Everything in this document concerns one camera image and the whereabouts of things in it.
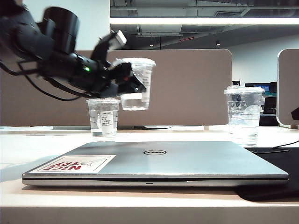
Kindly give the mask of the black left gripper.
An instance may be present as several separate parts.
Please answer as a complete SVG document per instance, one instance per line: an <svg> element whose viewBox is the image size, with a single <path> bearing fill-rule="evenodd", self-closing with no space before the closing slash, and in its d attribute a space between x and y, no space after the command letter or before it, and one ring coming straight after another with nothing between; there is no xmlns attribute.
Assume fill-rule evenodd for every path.
<svg viewBox="0 0 299 224"><path fill-rule="evenodd" d="M115 97L119 94L143 93L147 88L134 75L131 74L131 63L120 63L111 69L111 79L117 81L113 84L108 78L108 70L98 61L72 53L72 72L69 84L86 92L88 98Z"/></svg>

